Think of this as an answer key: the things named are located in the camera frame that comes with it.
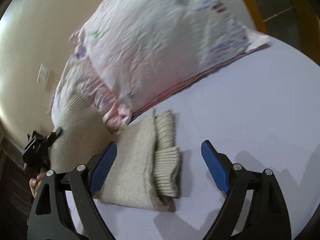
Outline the person's hand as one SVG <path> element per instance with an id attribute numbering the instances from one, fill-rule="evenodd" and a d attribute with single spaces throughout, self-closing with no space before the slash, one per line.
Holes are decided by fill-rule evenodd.
<path id="1" fill-rule="evenodd" d="M 46 172 L 42 172 L 42 173 L 38 174 L 36 178 L 31 178 L 29 180 L 29 186 L 30 186 L 31 193 L 32 193 L 33 197 L 36 196 L 37 191 L 39 190 L 39 187 L 40 187 L 42 180 L 44 179 L 45 176 L 46 176 Z"/>

